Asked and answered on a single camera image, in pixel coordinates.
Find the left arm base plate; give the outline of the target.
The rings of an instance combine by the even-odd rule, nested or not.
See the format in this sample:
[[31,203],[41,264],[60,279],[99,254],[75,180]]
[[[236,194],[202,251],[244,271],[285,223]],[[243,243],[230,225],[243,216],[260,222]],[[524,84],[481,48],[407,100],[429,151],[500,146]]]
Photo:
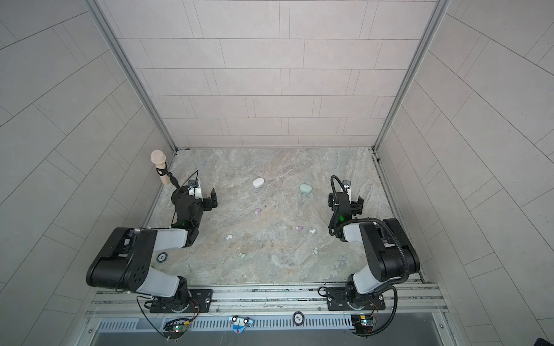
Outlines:
[[189,289],[186,294],[178,291],[176,297],[154,297],[144,307],[153,314],[208,313],[212,303],[211,289]]

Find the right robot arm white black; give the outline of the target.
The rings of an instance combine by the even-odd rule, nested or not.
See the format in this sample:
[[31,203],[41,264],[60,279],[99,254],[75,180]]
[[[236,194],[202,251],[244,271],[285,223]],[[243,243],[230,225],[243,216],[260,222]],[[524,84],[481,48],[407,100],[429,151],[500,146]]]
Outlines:
[[383,310],[382,294],[420,271],[421,262],[398,219],[358,219],[364,200],[350,201],[345,192],[328,196],[333,215],[329,234],[342,242],[363,245],[366,265],[348,277],[344,292],[328,291],[339,307]]

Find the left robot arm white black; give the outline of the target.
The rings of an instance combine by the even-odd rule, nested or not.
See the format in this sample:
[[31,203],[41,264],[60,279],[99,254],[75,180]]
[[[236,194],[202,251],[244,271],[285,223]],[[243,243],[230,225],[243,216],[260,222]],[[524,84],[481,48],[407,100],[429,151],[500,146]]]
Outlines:
[[113,230],[87,274],[87,285],[144,294],[144,307],[152,314],[207,313],[211,289],[190,289],[187,279],[151,266],[153,254],[191,247],[199,235],[203,213],[218,206],[216,191],[197,198],[189,188],[172,195],[177,221],[170,228]]

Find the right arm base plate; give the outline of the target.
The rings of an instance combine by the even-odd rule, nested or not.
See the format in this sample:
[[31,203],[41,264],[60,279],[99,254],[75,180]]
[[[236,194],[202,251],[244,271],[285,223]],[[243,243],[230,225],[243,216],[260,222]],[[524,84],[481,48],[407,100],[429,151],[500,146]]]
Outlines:
[[386,309],[384,298],[377,294],[358,294],[346,287],[320,287],[318,293],[327,300],[329,311],[382,311]]

